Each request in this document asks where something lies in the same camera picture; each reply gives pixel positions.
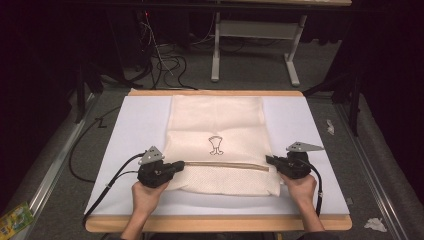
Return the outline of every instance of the hand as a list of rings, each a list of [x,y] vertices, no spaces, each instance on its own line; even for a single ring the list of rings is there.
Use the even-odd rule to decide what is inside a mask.
[[[304,178],[291,179],[282,173],[279,174],[287,185],[290,196],[297,205],[301,203],[312,203],[317,185],[317,181],[312,175],[308,174]]]
[[[300,215],[302,216],[303,227],[306,232],[325,231],[320,219],[315,213],[313,197],[317,181],[312,175],[301,179],[291,179],[284,174],[280,177],[286,183],[290,196],[297,204]]]
[[[169,182],[162,184],[158,188],[149,188],[143,186],[141,182],[134,183],[131,188],[133,195],[133,214],[122,232],[122,239],[140,239],[144,223],[158,206],[160,195],[168,187],[168,184]]]
[[[133,215],[149,216],[157,207],[162,192],[168,187],[169,182],[158,188],[149,188],[141,182],[132,186]]]

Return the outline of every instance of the table leg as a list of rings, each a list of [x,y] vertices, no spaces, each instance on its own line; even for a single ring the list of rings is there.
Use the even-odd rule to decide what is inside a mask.
[[[213,51],[213,59],[212,59],[212,82],[219,81],[219,37],[220,37],[220,21],[221,14],[219,12],[216,13],[215,16],[215,48]]]
[[[299,26],[293,37],[292,47],[289,54],[284,54],[284,60],[286,62],[287,70],[289,72],[290,81],[293,87],[300,85],[299,78],[297,77],[296,69],[294,68],[293,58],[296,53],[297,46],[299,45],[300,37],[302,36],[303,28],[305,27],[306,15],[302,15],[299,21]]]

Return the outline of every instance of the metal bracket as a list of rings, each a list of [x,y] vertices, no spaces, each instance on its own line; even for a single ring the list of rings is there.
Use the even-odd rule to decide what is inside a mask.
[[[140,161],[138,161],[138,165],[156,162],[164,158],[165,156],[155,146],[152,146],[149,150],[146,151]]]
[[[321,151],[321,150],[324,150],[324,148],[320,146],[308,144],[308,143],[295,142],[292,145],[288,146],[286,150],[291,152],[310,152],[310,151]]]

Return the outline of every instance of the cable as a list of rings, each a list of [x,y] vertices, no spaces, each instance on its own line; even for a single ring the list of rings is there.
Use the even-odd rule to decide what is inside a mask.
[[[105,240],[109,235],[110,235],[110,233],[103,234],[103,236],[102,236],[102,238],[100,238],[100,240]]]
[[[314,165],[307,163],[299,158],[293,158],[298,162],[301,162],[305,164],[306,166],[310,167],[312,171],[314,171],[317,174],[318,177],[318,198],[317,198],[317,206],[315,209],[315,212],[317,213],[318,217],[321,214],[321,205],[322,205],[322,198],[323,198],[323,192],[322,192],[322,179],[321,175],[319,174],[318,170],[314,167]]]
[[[216,15],[216,13],[214,12],[214,13],[212,13],[212,21],[211,21],[211,25],[210,25],[210,27],[209,27],[209,31],[208,31],[208,33],[206,33],[206,35],[205,35],[205,37],[202,39],[202,40],[200,40],[200,41],[198,41],[198,42],[194,42],[194,43],[190,43],[190,45],[196,45],[196,44],[200,44],[200,43],[203,43],[203,42],[207,42],[207,41],[209,41],[209,40],[211,40],[211,39],[214,39],[214,37],[211,37],[211,38],[209,38],[209,39],[207,39],[208,37],[209,37],[209,35],[211,34],[211,32],[212,32],[212,28],[213,28],[213,25],[214,25],[214,23],[215,23],[215,15]]]
[[[156,43],[155,34],[153,33],[152,27],[151,27],[150,22],[149,22],[149,17],[147,16],[147,13],[146,13],[146,12],[144,12],[144,13],[145,13],[145,16],[146,16],[146,22],[147,22],[146,26],[150,29],[150,32],[151,32],[151,34],[152,34],[151,36],[152,36],[152,38],[153,38],[153,43],[155,44],[155,49],[156,49],[156,52],[158,53],[159,60],[163,63],[163,61],[162,61],[162,57],[161,57],[160,52],[159,52],[159,49],[158,49],[158,45],[157,45],[157,43]],[[168,71],[170,71],[170,72],[171,72],[171,70],[169,70],[168,66],[166,66],[166,64],[165,64],[165,63],[163,63],[163,65],[165,66],[165,68],[166,68],[166,69],[168,69]]]
[[[185,88],[185,89],[193,89],[193,90],[198,90],[197,88],[195,88],[195,87],[192,87],[192,86],[189,86],[189,85],[185,85],[185,84],[183,84],[182,82],[181,82],[181,76],[186,72],[186,70],[187,70],[187,62],[186,62],[186,60],[185,60],[185,58],[184,57],[182,57],[182,56],[172,56],[171,58],[173,58],[174,60],[174,62],[176,62],[176,66],[175,66],[175,68],[178,68],[179,66],[180,66],[180,62],[179,62],[179,59],[181,59],[183,62],[184,62],[184,69],[182,70],[182,72],[178,75],[178,77],[177,77],[177,81],[178,81],[178,83],[180,84],[180,86],[182,87],[182,88]],[[166,73],[165,73],[165,76],[164,76],[164,81],[165,81],[165,83],[168,85],[168,86],[170,86],[170,87],[175,87],[175,86],[172,86],[172,85],[170,85],[169,83],[168,83],[168,81],[167,81],[167,79],[166,79]]]
[[[128,171],[128,172],[123,172],[121,173],[118,178],[120,178],[122,175],[128,174],[128,173],[138,173],[138,171]]]
[[[113,184],[115,184],[115,181],[121,177],[122,175],[129,173],[129,172],[125,172],[123,174],[121,174],[122,170],[124,170],[124,168],[130,163],[132,162],[134,159],[139,158],[139,157],[143,157],[145,153],[140,153],[137,155],[132,156],[130,159],[128,159],[123,165],[122,167],[118,170],[118,172],[115,174],[115,176],[113,176],[113,178],[110,180],[110,182],[106,185],[105,189],[103,190],[103,192],[100,194],[100,196],[97,198],[97,200],[94,202],[94,204],[90,207],[90,209],[87,211],[87,213],[84,215],[84,218],[82,219],[82,226],[85,228],[85,224],[87,223],[87,219],[90,216],[90,214],[94,211],[94,209],[97,208],[97,206],[102,202],[103,198],[106,196],[106,194],[109,192],[109,190],[112,188]]]
[[[173,66],[173,67],[171,68],[172,70],[178,69],[178,68],[181,66],[181,65],[180,65],[180,62],[178,61],[178,59],[172,59],[172,58],[170,57],[167,61],[170,61],[170,62],[174,62],[174,63],[175,63],[175,66]],[[156,68],[157,68],[157,69],[159,69],[159,71],[162,71],[162,66],[161,66],[160,62],[158,62],[158,64],[156,64]],[[169,86],[169,87],[176,87],[176,86],[172,86],[171,84],[169,84],[169,83],[168,83],[168,81],[167,81],[167,79],[166,79],[167,73],[168,73],[168,72],[165,72],[165,74],[164,74],[164,76],[163,76],[163,80],[164,80],[165,84],[166,84],[167,86]]]
[[[197,42],[197,43],[193,44],[193,47],[196,48],[196,49],[199,49],[199,50],[209,50],[209,49],[211,49],[215,46],[215,42],[211,41],[211,40],[214,40],[214,37],[211,37],[211,38],[209,38],[209,39],[207,39],[203,42]],[[201,44],[204,44],[204,43],[207,43],[207,42],[210,42],[210,43],[208,45],[206,45],[205,47],[200,47]]]
[[[247,44],[254,45],[254,46],[260,46],[260,47],[269,47],[269,46],[272,46],[274,44],[277,44],[277,43],[283,41],[283,39],[266,39],[266,40],[269,40],[270,42],[269,43],[259,43],[259,40],[257,38],[254,38],[254,39],[243,39],[243,40]]]
[[[221,50],[222,52],[226,52],[226,53],[235,53],[235,52],[238,52],[238,51],[240,51],[241,49],[243,49],[243,47],[244,47],[244,45],[245,45],[245,41],[237,41],[237,42],[241,42],[241,46],[239,47],[239,48],[237,48],[236,50],[225,50],[225,49],[223,49],[223,48],[221,48],[221,45],[222,44],[220,44],[220,47],[219,47],[219,50]]]
[[[163,48],[163,47],[168,47],[168,46],[171,46],[171,50],[169,50],[168,52],[161,52],[162,55],[168,55],[169,53],[174,52],[175,51],[175,47],[177,45],[176,44],[171,44],[171,43],[164,43],[164,44],[159,45],[158,47],[159,48]]]
[[[69,171],[71,172],[72,176],[74,176],[76,179],[81,180],[83,182],[91,182],[94,183],[94,180],[90,180],[90,179],[85,179],[83,177],[80,177],[78,174],[75,173],[74,169],[72,168],[72,157],[74,155],[74,151],[76,149],[76,147],[78,146],[78,144],[80,143],[81,139],[85,136],[85,134],[87,134],[87,132],[100,120],[103,120],[104,117],[106,117],[107,115],[109,115],[110,113],[114,112],[115,110],[121,108],[121,106],[119,107],[115,107],[112,110],[109,110],[108,112],[106,112],[105,114],[101,115],[98,118],[95,118],[95,121],[93,123],[90,124],[90,126],[87,127],[87,129],[77,138],[77,140],[75,141],[74,145],[72,145],[71,151],[69,153],[69,159],[68,159],[68,167],[69,167]]]
[[[160,80],[160,76],[162,75],[162,69],[160,69],[159,74],[158,74],[158,78],[156,79],[156,81],[154,80],[153,74],[152,74],[152,81],[153,81],[153,86],[152,86],[152,90],[156,90],[157,85],[159,84],[159,80]]]
[[[133,77],[131,79],[123,79],[123,78],[121,78],[119,76],[113,76],[111,73],[107,73],[106,70],[104,70],[103,68],[101,68],[99,66],[94,66],[94,65],[92,65],[92,66],[94,68],[96,68],[98,71],[106,73],[106,75],[109,75],[112,79],[117,80],[117,81],[109,81],[109,80],[107,80],[107,79],[105,79],[103,77],[100,77],[100,80],[102,82],[107,83],[107,84],[111,84],[111,85],[113,85],[113,84],[116,84],[116,85],[124,84],[127,87],[132,87],[132,88],[142,88],[143,85],[138,85],[138,84],[135,84],[134,82],[135,81],[138,81],[140,79],[143,79],[144,77],[146,77],[153,70],[152,61],[149,59],[147,65],[144,68],[144,70],[143,70],[142,73],[140,73],[139,75],[137,75],[137,76],[135,76],[135,77]]]

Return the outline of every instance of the white board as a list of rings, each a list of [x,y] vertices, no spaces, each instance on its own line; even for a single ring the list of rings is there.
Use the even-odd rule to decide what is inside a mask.
[[[165,147],[165,132],[172,96],[127,96],[103,158],[86,211],[106,184],[132,156],[151,146]],[[264,114],[274,155],[286,156],[286,147],[296,141],[323,146],[308,103],[304,97],[263,97]],[[321,214],[349,214],[334,171],[325,151],[309,152],[310,162],[323,180]],[[124,171],[137,171],[138,160]],[[137,174],[119,178],[92,215],[131,215],[131,186]],[[291,215],[298,210],[281,186],[279,197],[236,197],[165,191],[153,215]]]

